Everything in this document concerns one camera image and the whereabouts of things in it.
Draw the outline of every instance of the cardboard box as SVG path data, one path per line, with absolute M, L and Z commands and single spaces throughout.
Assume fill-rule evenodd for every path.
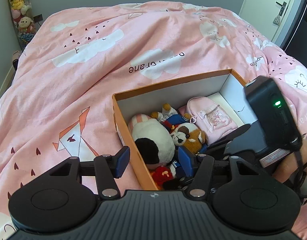
M 123 145 L 130 147 L 130 163 L 144 190 L 158 189 L 128 130 L 130 119 L 139 113 L 150 115 L 153 111 L 161 112 L 164 103 L 178 109 L 186 105 L 190 98 L 207 97 L 219 92 L 228 107 L 232 108 L 231 113 L 226 110 L 227 114 L 231 118 L 236 114 L 235 118 L 241 120 L 238 126 L 253 123 L 257 118 L 245 100 L 245 85 L 246 82 L 236 71 L 226 69 L 168 80 L 113 95 L 116 130 Z

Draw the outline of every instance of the door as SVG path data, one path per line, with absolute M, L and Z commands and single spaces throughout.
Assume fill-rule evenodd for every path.
M 282 11 L 279 4 L 287 5 Z M 244 0 L 240 17 L 252 24 L 268 40 L 272 40 L 279 26 L 273 23 L 275 17 L 281 12 L 280 22 L 285 15 L 290 0 Z

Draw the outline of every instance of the mini pink backpack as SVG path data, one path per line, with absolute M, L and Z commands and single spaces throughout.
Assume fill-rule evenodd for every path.
M 187 106 L 181 107 L 179 112 L 182 115 L 191 114 L 191 122 L 206 133 L 208 144 L 238 128 L 222 107 L 207 97 L 191 98 Z

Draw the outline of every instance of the baseboard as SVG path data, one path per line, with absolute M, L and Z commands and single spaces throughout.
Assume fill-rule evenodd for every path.
M 8 86 L 10 84 L 10 82 L 12 81 L 12 78 L 14 76 L 15 73 L 15 69 L 13 67 L 13 65 L 10 67 L 10 70 L 8 71 L 3 84 L 0 87 L 0 98 L 2 97 L 2 95 L 6 92 L 6 90 L 8 89 Z

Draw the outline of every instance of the ribbed gray surface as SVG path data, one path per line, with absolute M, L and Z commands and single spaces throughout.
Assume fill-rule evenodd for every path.
M 291 232 L 250 236 L 221 224 L 203 202 L 191 201 L 180 191 L 127 191 L 117 201 L 102 203 L 87 223 L 52 236 L 18 231 L 10 240 L 296 240 Z

